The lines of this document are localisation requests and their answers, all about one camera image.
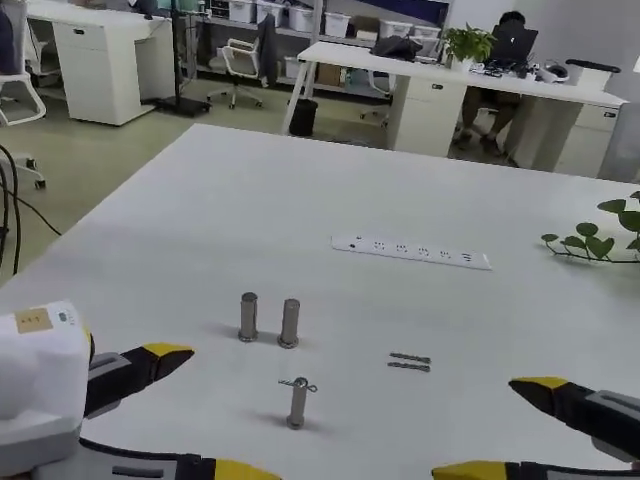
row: electrical outlet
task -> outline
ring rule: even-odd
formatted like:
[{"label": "electrical outlet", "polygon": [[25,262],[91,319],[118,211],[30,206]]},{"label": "electrical outlet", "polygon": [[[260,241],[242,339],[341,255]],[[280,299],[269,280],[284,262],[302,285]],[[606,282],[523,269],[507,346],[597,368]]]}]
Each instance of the electrical outlet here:
[{"label": "electrical outlet", "polygon": [[484,253],[469,250],[452,250],[408,242],[395,242],[364,235],[333,236],[331,237],[331,246],[335,250],[346,252],[442,263],[477,270],[491,270],[489,259]]}]

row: metal pin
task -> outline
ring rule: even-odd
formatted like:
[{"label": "metal pin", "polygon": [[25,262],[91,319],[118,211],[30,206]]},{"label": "metal pin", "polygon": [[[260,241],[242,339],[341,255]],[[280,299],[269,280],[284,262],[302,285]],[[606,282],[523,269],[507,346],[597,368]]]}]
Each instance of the metal pin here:
[{"label": "metal pin", "polygon": [[418,357],[416,355],[406,355],[404,353],[390,353],[390,357],[400,358],[402,360],[413,360],[414,362],[421,362],[427,365],[431,364],[431,359],[429,357]]},{"label": "metal pin", "polygon": [[300,302],[295,298],[284,301],[282,311],[282,332],[278,337],[278,344],[282,348],[295,348],[298,346],[298,316]]},{"label": "metal pin", "polygon": [[238,338],[242,342],[249,343],[258,338],[257,315],[258,296],[253,292],[243,294],[240,302],[240,330],[238,331]]},{"label": "metal pin", "polygon": [[387,366],[396,368],[407,368],[409,370],[420,370],[421,372],[426,373],[429,373],[431,371],[431,367],[429,365],[416,365],[414,363],[389,362],[387,363]]},{"label": "metal pin", "polygon": [[307,402],[307,392],[315,393],[318,387],[309,385],[304,377],[298,377],[293,382],[280,380],[278,383],[293,387],[291,398],[291,413],[287,417],[287,426],[292,430],[299,430],[304,425],[304,407]]}]

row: black bag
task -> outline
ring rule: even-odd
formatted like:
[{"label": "black bag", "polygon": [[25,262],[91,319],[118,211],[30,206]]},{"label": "black bag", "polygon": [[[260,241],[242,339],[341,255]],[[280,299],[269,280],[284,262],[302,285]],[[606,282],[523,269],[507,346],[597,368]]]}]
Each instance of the black bag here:
[{"label": "black bag", "polygon": [[398,60],[413,62],[420,50],[422,50],[421,44],[408,37],[394,35],[378,39],[371,49],[371,53],[378,57],[397,58]]}]

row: black trash can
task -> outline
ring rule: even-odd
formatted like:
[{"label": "black trash can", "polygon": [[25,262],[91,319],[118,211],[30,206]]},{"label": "black trash can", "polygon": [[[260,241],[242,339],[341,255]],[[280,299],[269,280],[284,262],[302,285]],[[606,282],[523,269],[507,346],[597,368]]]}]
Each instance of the black trash can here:
[{"label": "black trash can", "polygon": [[313,100],[298,100],[293,111],[289,133],[296,137],[310,137],[313,135],[313,124],[316,122],[318,102]]}]

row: drawer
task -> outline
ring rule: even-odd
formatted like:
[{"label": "drawer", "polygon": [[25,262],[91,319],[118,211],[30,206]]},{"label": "drawer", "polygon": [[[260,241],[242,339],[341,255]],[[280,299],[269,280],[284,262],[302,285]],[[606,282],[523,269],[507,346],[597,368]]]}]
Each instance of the drawer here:
[{"label": "drawer", "polygon": [[412,78],[409,81],[407,98],[428,102],[462,102],[466,91],[466,85]]},{"label": "drawer", "polygon": [[107,34],[103,27],[54,23],[56,45],[86,50],[107,50]]},{"label": "drawer", "polygon": [[394,150],[446,157],[458,120],[458,110],[435,102],[407,99]]},{"label": "drawer", "polygon": [[574,127],[553,171],[597,178],[610,140],[610,132]]},{"label": "drawer", "polygon": [[612,132],[618,121],[618,109],[585,105],[576,120],[576,126]]},{"label": "drawer", "polygon": [[99,50],[58,49],[69,116],[118,125],[109,54]]}]

